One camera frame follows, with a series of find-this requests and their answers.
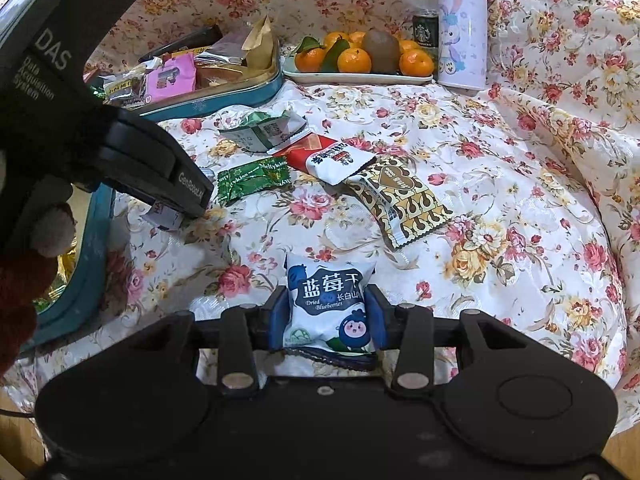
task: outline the blue and white snack bag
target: blue and white snack bag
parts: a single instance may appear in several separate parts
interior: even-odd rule
[[[323,262],[287,255],[290,320],[284,347],[345,354],[374,351],[363,290],[374,262]]]

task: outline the green candy wrapper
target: green candy wrapper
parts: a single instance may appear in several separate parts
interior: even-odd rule
[[[267,189],[291,184],[283,156],[254,160],[218,173],[218,201],[225,206],[232,200]]]

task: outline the brown paper bag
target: brown paper bag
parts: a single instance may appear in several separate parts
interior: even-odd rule
[[[273,33],[268,16],[264,16],[254,24],[254,28],[242,44],[242,50],[246,51],[248,68],[267,70],[271,66]]]

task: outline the wooden floor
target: wooden floor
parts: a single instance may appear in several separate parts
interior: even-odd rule
[[[15,406],[0,391],[0,408]],[[604,456],[631,480],[640,480],[640,425],[612,438]],[[25,419],[0,416],[0,455],[23,475],[34,471],[44,461],[44,450],[33,424]]]

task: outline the fruit plate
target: fruit plate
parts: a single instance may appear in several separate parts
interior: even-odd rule
[[[299,72],[292,57],[287,57],[282,73],[296,83],[322,84],[334,83],[344,85],[424,85],[433,82],[433,77],[411,77],[407,75],[389,74],[348,74],[340,72],[305,73]]]

